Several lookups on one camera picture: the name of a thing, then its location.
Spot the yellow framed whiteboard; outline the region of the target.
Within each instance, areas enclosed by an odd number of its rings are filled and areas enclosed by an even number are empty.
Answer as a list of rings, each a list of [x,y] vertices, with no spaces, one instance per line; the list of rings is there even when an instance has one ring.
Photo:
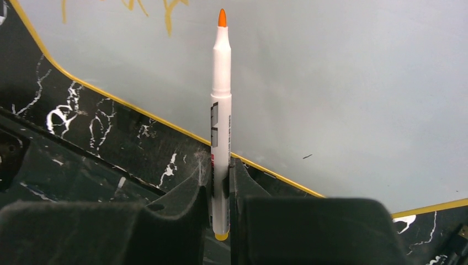
[[[231,150],[391,212],[467,205],[466,1],[13,1],[69,78],[207,142],[221,9]]]

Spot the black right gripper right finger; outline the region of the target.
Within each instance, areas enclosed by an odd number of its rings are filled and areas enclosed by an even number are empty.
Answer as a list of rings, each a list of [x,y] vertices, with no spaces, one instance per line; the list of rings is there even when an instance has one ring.
[[[232,264],[408,264],[376,200],[272,196],[230,164]]]

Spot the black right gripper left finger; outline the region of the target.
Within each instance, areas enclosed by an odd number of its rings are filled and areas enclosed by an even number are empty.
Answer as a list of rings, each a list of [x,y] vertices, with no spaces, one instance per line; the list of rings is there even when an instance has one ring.
[[[2,264],[202,264],[209,169],[129,202],[15,202],[1,210]]]

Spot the white orange marker pen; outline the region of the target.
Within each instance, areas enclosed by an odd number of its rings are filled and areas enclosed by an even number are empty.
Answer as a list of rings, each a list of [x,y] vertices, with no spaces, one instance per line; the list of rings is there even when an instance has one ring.
[[[215,238],[224,241],[230,230],[229,167],[231,160],[231,46],[227,17],[220,10],[213,47],[210,107],[211,206]]]

